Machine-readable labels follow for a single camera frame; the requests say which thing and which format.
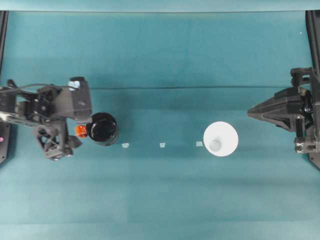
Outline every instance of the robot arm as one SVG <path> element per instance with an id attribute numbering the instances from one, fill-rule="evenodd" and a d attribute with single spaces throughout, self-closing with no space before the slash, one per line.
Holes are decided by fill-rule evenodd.
<path id="1" fill-rule="evenodd" d="M 43 87 L 36 93 L 23 90 L 35 86 Z M 33 127 L 44 156 L 54 161 L 72 156 L 73 149 L 81 145 L 76 136 L 68 134 L 67 118 L 84 124 L 90 122 L 91 114 L 89 86 L 83 77 L 72 78 L 68 86 L 17 87 L 9 80 L 0 89 L 0 121 Z"/>

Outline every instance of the orange object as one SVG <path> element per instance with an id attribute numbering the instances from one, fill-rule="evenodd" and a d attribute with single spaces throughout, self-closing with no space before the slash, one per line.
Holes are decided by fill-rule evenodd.
<path id="1" fill-rule="evenodd" d="M 74 128 L 75 130 L 75 135 L 79 138 L 86 138 L 88 137 L 88 133 L 87 133 L 87 127 L 84 125 L 78 125 Z"/>

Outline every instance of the teal tabletop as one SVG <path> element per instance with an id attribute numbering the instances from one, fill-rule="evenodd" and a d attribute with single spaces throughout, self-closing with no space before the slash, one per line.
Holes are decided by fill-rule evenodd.
<path id="1" fill-rule="evenodd" d="M 14 127 L 0 239 L 318 239 L 319 170 L 293 133 L 247 117 L 311 66 L 304 11 L 10 12 L 1 84 L 84 76 L 119 138 L 53 162 Z M 227 157 L 196 145 L 216 121 L 239 136 Z"/>

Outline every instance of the teal surface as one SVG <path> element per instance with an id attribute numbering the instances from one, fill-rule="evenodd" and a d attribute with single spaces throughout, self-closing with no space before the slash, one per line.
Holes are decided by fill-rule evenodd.
<path id="1" fill-rule="evenodd" d="M 1 10 L 55 12 L 266 12 L 320 9 L 318 0 L 1 0 Z"/>
<path id="2" fill-rule="evenodd" d="M 311 66 L 305 13 L 11 12 L 1 79 L 91 88 L 288 86 Z"/>
<path id="3" fill-rule="evenodd" d="M 319 171 L 293 133 L 246 113 L 311 64 L 304 12 L 11 13 L 1 83 L 83 75 L 120 135 L 52 162 L 20 126 L 0 167 L 0 239 L 318 239 Z M 228 157 L 196 147 L 215 121 L 238 132 Z"/>

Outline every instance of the black cup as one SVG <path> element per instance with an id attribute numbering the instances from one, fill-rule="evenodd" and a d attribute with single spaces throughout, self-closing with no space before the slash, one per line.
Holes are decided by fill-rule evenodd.
<path id="1" fill-rule="evenodd" d="M 118 124 L 115 118 L 106 112 L 98 112 L 91 116 L 86 125 L 88 136 L 101 146 L 110 146 L 118 139 Z"/>

